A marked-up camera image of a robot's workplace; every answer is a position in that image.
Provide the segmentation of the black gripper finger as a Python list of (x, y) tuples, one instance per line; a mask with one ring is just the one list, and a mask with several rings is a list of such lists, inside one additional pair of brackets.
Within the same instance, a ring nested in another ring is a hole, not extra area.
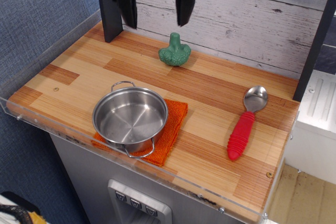
[(189, 22), (195, 0), (176, 0), (177, 24), (184, 26)]
[(125, 24), (133, 29), (137, 29), (137, 4), (136, 0), (117, 0), (121, 16)]

